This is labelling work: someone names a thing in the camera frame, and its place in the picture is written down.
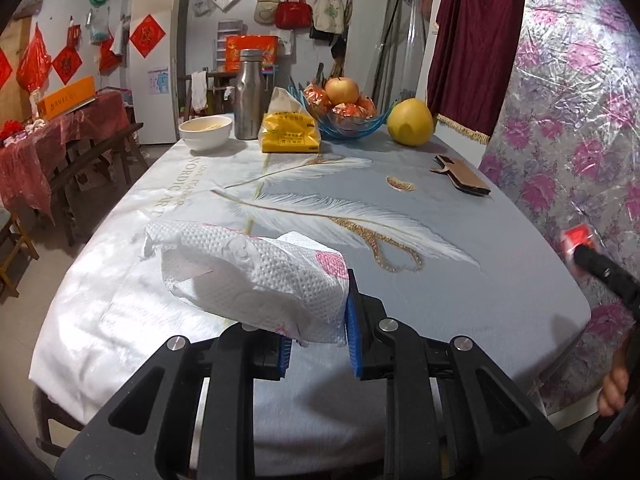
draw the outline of metal bolt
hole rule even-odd
[[[395,319],[388,317],[381,320],[380,323],[378,323],[378,326],[382,332],[394,332],[395,330],[398,330],[398,322]]]
[[[468,337],[457,337],[453,340],[453,346],[455,346],[461,352],[467,352],[474,347],[474,342]]]
[[[182,350],[187,344],[187,340],[181,335],[174,335],[169,341],[166,342],[166,347],[169,350]]]

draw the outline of refrigerator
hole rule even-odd
[[[129,76],[140,144],[173,144],[185,102],[185,42],[189,0],[131,0],[133,35],[149,15],[165,35],[143,56],[129,41]]]

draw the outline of red curtain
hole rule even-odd
[[[520,37],[524,0],[441,0],[427,105],[467,137],[488,142]]]

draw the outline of apple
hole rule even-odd
[[[329,96],[333,106],[344,103],[355,104],[360,97],[358,84],[348,77],[334,77],[324,85],[324,91]]]

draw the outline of hand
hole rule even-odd
[[[609,375],[602,381],[602,391],[598,398],[598,412],[601,416],[611,416],[625,407],[625,393],[629,386],[629,371],[625,366],[629,334],[622,339],[622,345],[613,354],[613,365]]]

